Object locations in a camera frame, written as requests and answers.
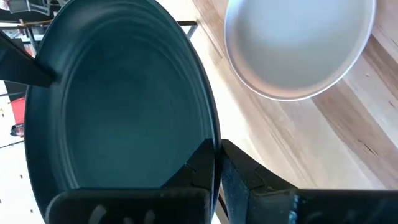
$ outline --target wooden countertop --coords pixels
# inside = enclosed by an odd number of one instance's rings
[[[223,38],[228,0],[158,1],[178,5],[173,16],[194,14],[200,23],[192,43],[223,138],[298,187],[398,188],[398,1],[378,0],[373,34],[349,74],[299,102],[263,98],[234,74]]]

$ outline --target bowl rim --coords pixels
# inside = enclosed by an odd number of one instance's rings
[[[373,26],[375,23],[375,18],[376,18],[376,11],[377,11],[377,0],[368,0],[367,3],[365,4],[371,4],[370,8],[371,8],[371,12],[369,14],[367,14],[366,19],[369,19],[369,24],[366,27],[366,34],[362,35],[358,38],[357,40],[357,44],[356,47],[349,53],[348,57],[346,58],[346,60],[340,65],[340,67],[338,69],[336,69],[336,71],[334,73],[332,73],[330,75],[330,77],[334,77],[336,76],[335,74],[337,72],[339,72],[340,70],[342,70],[343,72],[341,72],[340,75],[338,75],[332,82],[327,83],[325,85],[322,85],[319,88],[314,89],[313,91],[311,91],[308,94],[304,94],[304,95],[297,95],[297,96],[290,96],[290,97],[284,97],[284,96],[277,96],[277,95],[273,95],[270,94],[269,92],[265,92],[262,91],[258,88],[256,88],[254,85],[251,84],[250,81],[246,80],[244,75],[242,75],[239,72],[239,66],[237,66],[234,62],[234,57],[233,54],[231,54],[231,50],[229,47],[229,40],[228,40],[228,34],[231,32],[231,29],[228,28],[228,25],[230,22],[228,21],[232,21],[232,19],[234,19],[236,16],[235,14],[233,14],[232,8],[236,7],[236,4],[239,4],[239,2],[242,2],[245,0],[229,0],[228,2],[228,7],[226,10],[226,14],[225,14],[225,19],[224,19],[224,46],[226,48],[226,53],[227,53],[227,58],[228,58],[228,62],[231,65],[231,68],[233,69],[234,73],[238,76],[238,78],[252,91],[254,91],[255,93],[257,93],[258,95],[261,95],[265,98],[271,99],[271,100],[277,100],[277,101],[299,101],[299,100],[306,100],[309,99],[313,96],[319,95],[320,93],[323,93],[324,91],[326,91],[327,89],[329,89],[330,87],[332,87],[334,84],[336,84],[337,82],[339,82],[350,70],[351,68],[354,66],[354,64],[357,62],[357,60],[359,59],[359,57],[361,56],[363,50],[365,49],[366,45],[368,44],[368,40],[372,34],[372,30],[373,30]]]

